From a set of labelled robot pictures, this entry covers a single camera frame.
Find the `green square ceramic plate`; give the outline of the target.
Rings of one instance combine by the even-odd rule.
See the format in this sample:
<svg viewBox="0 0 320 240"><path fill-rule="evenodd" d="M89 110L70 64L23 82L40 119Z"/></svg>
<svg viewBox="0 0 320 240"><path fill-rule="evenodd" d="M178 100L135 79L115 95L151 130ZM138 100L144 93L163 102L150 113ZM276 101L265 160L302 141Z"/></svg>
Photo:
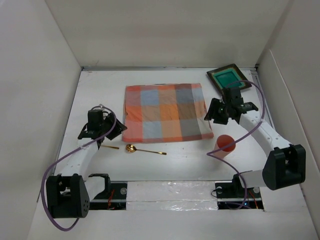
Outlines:
<svg viewBox="0 0 320 240"><path fill-rule="evenodd" d="M207 71L206 73L211 83L220 94L222 94L223 89L227 87L237 87L240 90L244 90L252 86L251 82L234 63Z"/></svg>

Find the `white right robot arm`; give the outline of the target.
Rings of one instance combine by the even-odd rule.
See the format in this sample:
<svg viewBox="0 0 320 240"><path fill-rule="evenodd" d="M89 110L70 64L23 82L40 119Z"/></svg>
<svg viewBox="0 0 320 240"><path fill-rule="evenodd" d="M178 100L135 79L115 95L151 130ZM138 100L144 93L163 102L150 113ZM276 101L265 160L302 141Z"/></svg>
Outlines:
<svg viewBox="0 0 320 240"><path fill-rule="evenodd" d="M263 169L235 174L239 180L231 184L231 191L237 197L243 197L250 188L267 187L274 191L306 180L305 148L280 136L265 121L264 112L254 103L244 102L240 90L234 87L223 89L221 99L211 100L204 118L222 125L226 125L229 119L236 121L266 155Z"/></svg>

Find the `gold spoon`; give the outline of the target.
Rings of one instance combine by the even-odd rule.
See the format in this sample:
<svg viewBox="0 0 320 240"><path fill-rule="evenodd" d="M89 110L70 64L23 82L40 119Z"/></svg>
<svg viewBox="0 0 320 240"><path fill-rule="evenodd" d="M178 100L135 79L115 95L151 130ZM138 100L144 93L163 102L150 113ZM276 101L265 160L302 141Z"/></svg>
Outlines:
<svg viewBox="0 0 320 240"><path fill-rule="evenodd" d="M139 149L139 148L136 148L133 144L127 144L125 146L125 150L129 153L146 152L146 153L152 153L152 154L158 154L158 155L164 155L164 156L167 155L166 152L162 152L162 151L152 151L152 150Z"/></svg>

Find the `coral plastic cup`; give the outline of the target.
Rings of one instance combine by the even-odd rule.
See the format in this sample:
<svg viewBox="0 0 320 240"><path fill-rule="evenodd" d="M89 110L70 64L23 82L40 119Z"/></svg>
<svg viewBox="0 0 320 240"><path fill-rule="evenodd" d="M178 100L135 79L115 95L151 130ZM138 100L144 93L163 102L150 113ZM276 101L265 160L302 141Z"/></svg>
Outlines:
<svg viewBox="0 0 320 240"><path fill-rule="evenodd" d="M216 140L214 146L215 153L213 155L221 159L225 158L227 155L229 155L231 152L235 150L236 145L232 145L234 141L235 140L230 135L220 135Z"/></svg>

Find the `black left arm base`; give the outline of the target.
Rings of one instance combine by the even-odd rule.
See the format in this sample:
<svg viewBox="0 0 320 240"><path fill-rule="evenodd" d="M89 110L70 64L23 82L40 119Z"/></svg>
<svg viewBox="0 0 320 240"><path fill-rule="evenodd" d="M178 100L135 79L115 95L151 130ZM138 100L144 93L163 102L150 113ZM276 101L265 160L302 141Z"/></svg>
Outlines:
<svg viewBox="0 0 320 240"><path fill-rule="evenodd" d="M90 210L122 211L126 210L128 183L112 181L110 192L103 191L90 201Z"/></svg>

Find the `orange grey checkered cloth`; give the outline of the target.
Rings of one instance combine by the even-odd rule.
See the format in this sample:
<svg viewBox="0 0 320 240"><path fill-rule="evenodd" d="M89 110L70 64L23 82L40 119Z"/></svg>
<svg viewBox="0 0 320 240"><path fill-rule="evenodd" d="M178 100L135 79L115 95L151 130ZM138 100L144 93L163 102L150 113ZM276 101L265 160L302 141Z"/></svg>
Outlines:
<svg viewBox="0 0 320 240"><path fill-rule="evenodd" d="M132 85L125 88L126 143L170 143L211 139L200 83Z"/></svg>

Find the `gold fork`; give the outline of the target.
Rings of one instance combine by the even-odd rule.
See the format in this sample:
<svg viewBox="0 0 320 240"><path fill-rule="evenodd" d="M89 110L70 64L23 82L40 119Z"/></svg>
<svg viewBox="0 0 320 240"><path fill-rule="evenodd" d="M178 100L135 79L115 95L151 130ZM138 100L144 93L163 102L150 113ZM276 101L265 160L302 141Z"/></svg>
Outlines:
<svg viewBox="0 0 320 240"><path fill-rule="evenodd" d="M109 149L115 149L115 150L119 150L119 149L120 149L120 148L117 147L117 146L110 146L110 145L101 145L101 147L109 148Z"/></svg>

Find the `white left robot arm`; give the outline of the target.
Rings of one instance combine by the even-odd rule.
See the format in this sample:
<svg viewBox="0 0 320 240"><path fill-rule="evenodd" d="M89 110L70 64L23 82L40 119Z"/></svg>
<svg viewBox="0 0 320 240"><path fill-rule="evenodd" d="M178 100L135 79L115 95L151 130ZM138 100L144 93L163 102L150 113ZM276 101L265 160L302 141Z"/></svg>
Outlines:
<svg viewBox="0 0 320 240"><path fill-rule="evenodd" d="M113 193L107 173L89 173L88 169L103 141L111 141L125 130L127 127L107 107L96 106L87 112L87 123L77 137L77 149L66 155L65 167L45 182L50 217L85 218L96 196L104 199Z"/></svg>

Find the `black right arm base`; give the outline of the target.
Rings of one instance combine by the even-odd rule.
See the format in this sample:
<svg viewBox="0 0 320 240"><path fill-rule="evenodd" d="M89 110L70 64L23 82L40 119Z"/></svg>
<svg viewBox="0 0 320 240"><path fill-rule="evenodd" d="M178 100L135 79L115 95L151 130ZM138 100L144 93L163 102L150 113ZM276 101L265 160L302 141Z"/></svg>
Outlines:
<svg viewBox="0 0 320 240"><path fill-rule="evenodd" d="M254 188L247 188L245 198L245 189L241 185L240 178L235 174L232 180L221 180L214 183L214 189L211 196L217 200L219 210L263 210L264 205L260 189L255 192Z"/></svg>

